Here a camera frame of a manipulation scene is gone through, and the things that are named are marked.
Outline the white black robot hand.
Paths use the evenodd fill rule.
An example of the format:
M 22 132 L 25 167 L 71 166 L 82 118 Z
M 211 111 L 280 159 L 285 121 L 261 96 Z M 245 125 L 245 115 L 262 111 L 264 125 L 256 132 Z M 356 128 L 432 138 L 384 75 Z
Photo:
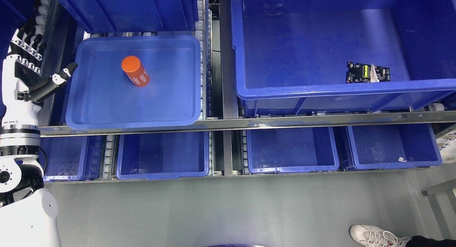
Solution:
M 36 129 L 44 101 L 66 86 L 78 67 L 72 62 L 57 73 L 41 76 L 41 50 L 45 48 L 41 41 L 42 35 L 28 22 L 13 33 L 2 64 L 2 129 Z

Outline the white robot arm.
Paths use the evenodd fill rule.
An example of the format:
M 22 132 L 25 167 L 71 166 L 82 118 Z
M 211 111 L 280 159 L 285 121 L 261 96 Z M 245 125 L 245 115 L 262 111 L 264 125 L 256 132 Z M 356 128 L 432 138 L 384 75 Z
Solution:
M 58 205 L 44 187 L 40 132 L 34 125 L 1 130 L 1 246 L 60 247 Z

